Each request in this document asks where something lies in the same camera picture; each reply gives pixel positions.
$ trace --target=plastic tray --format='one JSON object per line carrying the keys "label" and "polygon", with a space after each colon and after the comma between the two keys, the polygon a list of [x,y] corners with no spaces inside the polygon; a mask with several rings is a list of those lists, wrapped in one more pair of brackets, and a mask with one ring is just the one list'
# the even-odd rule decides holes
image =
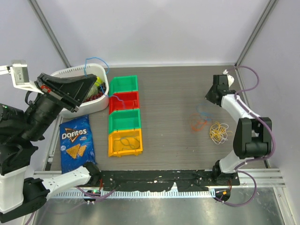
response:
{"label": "plastic tray", "polygon": [[139,155],[143,151],[142,130],[119,130],[108,136],[108,156]]}
{"label": "plastic tray", "polygon": [[[100,77],[101,81],[106,83],[105,94],[108,95],[108,91],[109,91],[108,81],[103,67],[96,63],[89,63],[86,65],[86,73],[94,74]],[[51,76],[55,76],[55,77],[73,77],[73,76],[82,76],[82,75],[84,75],[84,65],[63,69],[51,74]],[[102,97],[95,99],[93,101],[82,103],[77,112],[70,112],[67,109],[63,109],[60,112],[60,115],[64,118],[70,119],[70,118],[83,116],[90,113],[95,113],[104,110],[108,106],[108,101],[109,101],[108,97],[103,95]]]}
{"label": "plastic tray", "polygon": [[108,133],[141,128],[139,109],[114,111],[108,116]]}
{"label": "plastic tray", "polygon": [[116,97],[110,97],[109,99],[109,114],[113,111],[118,110],[126,110],[126,109],[138,109],[140,108],[140,101],[139,101],[139,92],[132,91],[132,92],[122,92],[122,93],[115,93],[119,99],[123,101],[119,101]]}
{"label": "plastic tray", "polygon": [[138,91],[137,76],[119,76],[112,79],[109,95],[118,92]]}

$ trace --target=robotic arm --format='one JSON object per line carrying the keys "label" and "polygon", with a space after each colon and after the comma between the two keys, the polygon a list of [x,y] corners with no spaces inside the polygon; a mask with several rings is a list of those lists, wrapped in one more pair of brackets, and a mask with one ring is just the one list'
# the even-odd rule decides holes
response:
{"label": "robotic arm", "polygon": [[[0,104],[0,221],[5,223],[41,208],[51,196],[77,185],[94,186],[100,172],[93,163],[51,179],[24,179],[31,155],[38,149],[31,142],[43,140],[43,133],[63,108],[77,111],[92,85],[95,75],[56,78],[41,74],[29,80],[27,64],[15,61],[0,67],[0,75],[11,74],[14,87],[27,90],[24,112]],[[34,101],[28,101],[31,92]]]}
{"label": "robotic arm", "polygon": [[[243,162],[264,157],[271,153],[270,133],[252,116],[261,118],[260,115],[251,111],[242,102],[239,95],[235,96],[234,90],[229,90],[231,83],[233,83],[233,77],[226,73],[214,75],[213,85],[205,96],[208,101],[227,110],[237,122],[233,151],[225,158],[218,160],[213,166],[213,177],[216,180],[235,173],[236,167]],[[272,128],[270,118],[264,117],[261,119]]]}

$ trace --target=white basket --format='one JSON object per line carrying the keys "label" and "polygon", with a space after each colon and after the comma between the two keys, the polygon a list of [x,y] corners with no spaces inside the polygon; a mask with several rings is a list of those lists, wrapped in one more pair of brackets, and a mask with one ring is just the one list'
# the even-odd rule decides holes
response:
{"label": "white basket", "polygon": [[[105,70],[103,69],[103,67],[96,63],[89,63],[86,65],[86,74],[94,74],[94,75],[100,77],[102,82],[105,82],[105,84],[106,84],[105,95],[108,96],[109,85],[108,85],[107,77],[106,77]],[[84,75],[84,65],[77,66],[77,67],[71,67],[68,69],[63,69],[63,70],[56,71],[55,73],[51,74],[51,76],[61,77],[61,78],[82,76],[82,75]],[[64,108],[60,112],[60,115],[63,118],[70,119],[70,118],[83,116],[86,114],[95,113],[95,112],[104,110],[108,106],[108,97],[105,95],[101,96],[100,98],[98,98],[96,100],[82,103],[77,112],[70,112],[69,110]]]}

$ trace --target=yellow tray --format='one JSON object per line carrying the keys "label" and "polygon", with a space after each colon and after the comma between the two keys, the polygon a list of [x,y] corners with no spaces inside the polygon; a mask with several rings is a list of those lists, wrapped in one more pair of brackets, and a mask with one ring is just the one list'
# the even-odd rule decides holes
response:
{"label": "yellow tray", "polygon": [[139,155],[143,151],[142,130],[117,130],[108,136],[108,156]]}

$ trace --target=red plastic bin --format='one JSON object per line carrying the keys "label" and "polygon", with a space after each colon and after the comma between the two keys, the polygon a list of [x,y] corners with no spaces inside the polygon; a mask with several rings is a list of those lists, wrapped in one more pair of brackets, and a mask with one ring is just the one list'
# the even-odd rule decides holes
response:
{"label": "red plastic bin", "polygon": [[111,114],[113,111],[117,111],[117,110],[140,108],[140,100],[139,100],[138,91],[120,92],[120,93],[114,93],[114,95],[117,96],[120,100],[124,101],[125,107],[124,107],[124,104],[122,101],[119,101],[116,97],[110,97],[109,98],[109,114]]}

